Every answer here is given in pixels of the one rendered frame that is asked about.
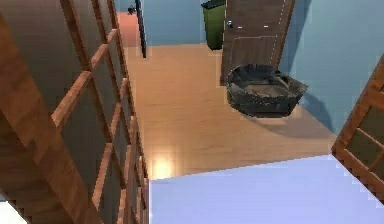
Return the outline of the green bin with black lid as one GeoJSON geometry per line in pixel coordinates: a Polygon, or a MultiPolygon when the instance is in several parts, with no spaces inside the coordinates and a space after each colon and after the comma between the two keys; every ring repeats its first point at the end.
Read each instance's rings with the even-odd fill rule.
{"type": "Polygon", "coordinates": [[[223,45],[226,0],[208,0],[201,7],[207,45],[211,50],[220,50],[223,45]]]}

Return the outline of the dark grey pet bed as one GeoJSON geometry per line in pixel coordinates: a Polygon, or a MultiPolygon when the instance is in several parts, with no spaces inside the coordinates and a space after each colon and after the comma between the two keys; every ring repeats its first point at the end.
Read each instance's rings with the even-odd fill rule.
{"type": "Polygon", "coordinates": [[[270,65],[247,64],[232,69],[226,81],[233,109],[256,118],[288,117],[308,86],[270,65]]]}

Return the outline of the brown wooden room door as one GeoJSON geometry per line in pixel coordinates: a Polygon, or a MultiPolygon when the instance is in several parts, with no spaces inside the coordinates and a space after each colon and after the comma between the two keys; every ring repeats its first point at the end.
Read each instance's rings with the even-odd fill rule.
{"type": "Polygon", "coordinates": [[[226,0],[221,85],[239,65],[279,66],[294,5],[295,0],[226,0]]]}

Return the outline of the brown wooden shelf unit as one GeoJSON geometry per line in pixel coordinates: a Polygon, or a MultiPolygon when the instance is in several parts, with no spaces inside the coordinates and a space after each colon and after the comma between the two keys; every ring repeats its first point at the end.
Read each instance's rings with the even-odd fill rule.
{"type": "Polygon", "coordinates": [[[116,0],[0,0],[0,196],[27,224],[149,224],[116,0]]]}
{"type": "Polygon", "coordinates": [[[332,155],[384,204],[384,53],[336,138],[332,155]]]}

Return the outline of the dark room door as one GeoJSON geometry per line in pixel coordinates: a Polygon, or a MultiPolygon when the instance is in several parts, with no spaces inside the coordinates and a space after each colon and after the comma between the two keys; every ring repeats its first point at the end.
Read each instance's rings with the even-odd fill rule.
{"type": "Polygon", "coordinates": [[[145,39],[144,19],[143,19],[142,7],[141,7],[141,0],[135,0],[135,6],[136,6],[136,14],[138,18],[141,52],[142,52],[143,58],[146,58],[147,57],[146,39],[145,39]]]}

